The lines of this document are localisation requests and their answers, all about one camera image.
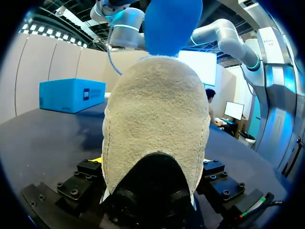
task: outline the black table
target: black table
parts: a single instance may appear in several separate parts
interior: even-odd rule
[[[106,103],[77,114],[36,109],[0,125],[0,158],[15,192],[40,181],[56,190],[76,165],[102,153],[102,122]],[[285,199],[289,183],[249,147],[216,127],[210,127],[205,158],[218,158],[237,182],[246,184],[246,193],[255,188],[270,191],[276,200]],[[214,213],[204,196],[200,207],[209,229],[216,228],[221,216]],[[277,207],[269,208],[258,219],[263,225]]]

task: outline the cyan box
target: cyan box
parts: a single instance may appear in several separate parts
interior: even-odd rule
[[[40,109],[76,113],[105,101],[106,83],[63,79],[41,82],[39,85]]]

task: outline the person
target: person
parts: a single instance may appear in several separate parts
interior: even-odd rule
[[[206,92],[206,96],[207,96],[208,102],[209,102],[209,115],[211,118],[211,123],[213,125],[215,125],[216,127],[220,127],[222,125],[222,123],[215,121],[213,109],[210,105],[214,96],[216,95],[216,92],[213,89],[206,89],[205,92]]]

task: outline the computer monitor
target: computer monitor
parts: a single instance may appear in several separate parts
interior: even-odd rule
[[[241,120],[243,116],[244,105],[227,101],[224,114],[232,118]]]

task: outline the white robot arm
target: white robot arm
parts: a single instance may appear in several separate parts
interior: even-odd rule
[[[91,11],[94,11],[91,18],[96,21],[102,20],[112,23],[113,33],[109,43],[146,50],[144,34],[139,33],[144,13],[139,9],[126,8],[129,5],[116,6],[115,8],[112,5],[107,5],[108,1],[110,0],[97,2]],[[195,47],[213,41],[218,42],[219,49],[222,52],[239,59],[250,71],[256,71],[259,68],[259,56],[243,42],[235,26],[229,20],[219,19],[194,30],[188,46]]]

